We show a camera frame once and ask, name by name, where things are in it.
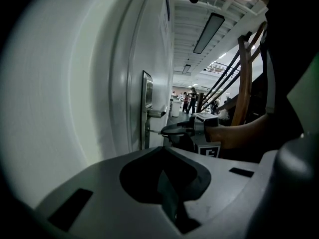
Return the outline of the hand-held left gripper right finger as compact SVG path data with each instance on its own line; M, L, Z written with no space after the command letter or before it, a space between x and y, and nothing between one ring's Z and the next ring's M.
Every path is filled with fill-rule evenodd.
M158 148L158 203L170 224L188 239L221 239L230 233L212 221L241 193L257 163Z

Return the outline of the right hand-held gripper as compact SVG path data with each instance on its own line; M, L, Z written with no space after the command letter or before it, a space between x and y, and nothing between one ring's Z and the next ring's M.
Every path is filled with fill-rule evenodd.
M195 113L189 120L165 126L160 133L169 136L173 147L219 158L221 143L210 140L205 130L207 126L219 126L218 117L209 113Z

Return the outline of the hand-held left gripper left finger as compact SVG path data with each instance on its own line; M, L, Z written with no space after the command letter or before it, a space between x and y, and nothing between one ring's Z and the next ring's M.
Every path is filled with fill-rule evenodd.
M178 239L179 230L161 205L139 203L123 189L120 172L151 152L132 152L82 170L50 192L36 207L48 220L78 189L92 192L65 236L80 239Z

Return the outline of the white door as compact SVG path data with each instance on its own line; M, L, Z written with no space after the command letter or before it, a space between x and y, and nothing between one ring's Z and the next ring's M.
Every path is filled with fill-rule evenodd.
M153 109L169 108L173 78L173 23L174 4L170 5L170 42L163 44L159 15L165 0L147 0L140 21L133 59L132 86L130 92L132 151L141 149L141 93L143 71L153 79Z

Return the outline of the person's right forearm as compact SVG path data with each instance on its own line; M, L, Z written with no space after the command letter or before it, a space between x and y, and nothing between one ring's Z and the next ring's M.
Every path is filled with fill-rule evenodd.
M265 114L253 122L238 126L207 126L205 128L212 142L221 143L221 148L245 148L257 144L263 146L268 142L268 133L272 118Z

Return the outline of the silver door lock plate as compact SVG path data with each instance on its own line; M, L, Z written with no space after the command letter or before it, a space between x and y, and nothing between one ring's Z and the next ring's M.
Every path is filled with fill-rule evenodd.
M143 71L142 93L141 93L141 149L149 148L150 144L150 117L149 110L152 109L153 79L150 74Z

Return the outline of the white paper door notice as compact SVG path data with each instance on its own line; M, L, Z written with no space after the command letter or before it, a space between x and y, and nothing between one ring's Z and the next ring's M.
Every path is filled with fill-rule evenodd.
M170 42L170 24L168 20L167 10L162 4L161 11L159 14L159 29L164 45L167 45Z

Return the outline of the white bin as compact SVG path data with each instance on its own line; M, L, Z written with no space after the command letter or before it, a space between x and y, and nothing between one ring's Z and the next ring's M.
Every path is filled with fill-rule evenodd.
M171 100L171 109L170 116L171 117L179 117L181 102L179 100L172 99Z

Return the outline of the black stair railing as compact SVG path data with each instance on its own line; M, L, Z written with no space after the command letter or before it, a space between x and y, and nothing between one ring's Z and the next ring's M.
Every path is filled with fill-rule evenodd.
M204 111L207 106L210 105L209 100L212 98L212 96L227 82L227 80L235 73L237 68L239 67L240 62L237 62L237 64L233 66L233 64L236 62L236 60L239 57L239 51L236 52L235 56L229 63L229 65L226 67L222 75L219 77L219 79L216 81L216 83L211 87L211 89L208 91L208 93L203 96L200 100L198 100L197 104L197 112Z

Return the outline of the mezzanine balcony railing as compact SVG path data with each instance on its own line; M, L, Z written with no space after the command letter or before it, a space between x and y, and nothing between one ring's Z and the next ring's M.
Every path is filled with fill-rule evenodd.
M222 64L222 63L217 63L217 62L212 62L210 65L208 65L205 70L208 72L213 72L213 73L217 73L217 74L223 74L224 71L227 70L227 65ZM240 71L240 65L238 65L238 67L235 69L234 67L230 67L228 69L228 71L226 72L227 75L229 75L232 71L233 74L238 74Z

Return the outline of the wooden stair handrail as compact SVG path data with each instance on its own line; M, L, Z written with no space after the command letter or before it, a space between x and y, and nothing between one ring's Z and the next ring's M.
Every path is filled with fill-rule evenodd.
M259 37L262 35L267 23L264 21L260 24L254 38L249 42L249 37L240 36L238 38L239 56L240 56L240 72L238 76L240 78L239 93L237 95L237 102L235 107L234 116L232 119L232 126L242 125L245 122L247 115L251 90L252 90L252 63L260 53L260 47L258 46L251 55L251 49L256 44Z

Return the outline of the long dark ceiling light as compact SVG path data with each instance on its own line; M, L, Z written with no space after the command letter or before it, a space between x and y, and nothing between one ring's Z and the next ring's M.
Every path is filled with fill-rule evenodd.
M223 16L216 13L210 14L210 17L194 47L194 54L201 54L203 52L224 21L225 18Z

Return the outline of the person's black shirt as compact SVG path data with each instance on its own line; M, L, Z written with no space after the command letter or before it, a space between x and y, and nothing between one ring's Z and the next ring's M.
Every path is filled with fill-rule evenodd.
M287 95L319 52L319 0L269 0L267 8L261 57L272 126L266 147L280 148L303 132Z

